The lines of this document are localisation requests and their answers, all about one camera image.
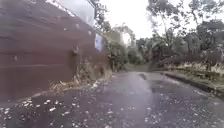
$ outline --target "street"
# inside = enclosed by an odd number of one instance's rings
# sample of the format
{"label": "street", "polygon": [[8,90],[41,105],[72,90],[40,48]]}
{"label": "street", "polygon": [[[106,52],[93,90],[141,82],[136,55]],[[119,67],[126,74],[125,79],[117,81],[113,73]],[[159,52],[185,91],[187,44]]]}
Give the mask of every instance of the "street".
{"label": "street", "polygon": [[156,73],[0,106],[0,128],[223,128],[224,102]]}

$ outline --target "road edge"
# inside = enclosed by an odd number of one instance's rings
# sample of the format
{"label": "road edge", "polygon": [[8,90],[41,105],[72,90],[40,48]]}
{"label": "road edge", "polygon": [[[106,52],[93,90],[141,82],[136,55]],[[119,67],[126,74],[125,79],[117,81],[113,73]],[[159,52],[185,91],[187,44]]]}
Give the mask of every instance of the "road edge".
{"label": "road edge", "polygon": [[205,92],[211,93],[211,94],[213,94],[217,97],[220,97],[220,98],[224,99],[224,92],[223,91],[212,88],[212,87],[210,87],[206,84],[202,84],[202,83],[196,82],[194,80],[190,80],[190,79],[187,79],[187,78],[184,78],[184,77],[181,77],[181,76],[177,76],[177,75],[174,75],[174,74],[171,74],[171,73],[161,72],[160,74],[165,75],[165,76],[167,76],[171,79],[175,79],[175,80],[181,81],[183,83],[189,84],[190,86],[196,87],[200,90],[203,90]]}

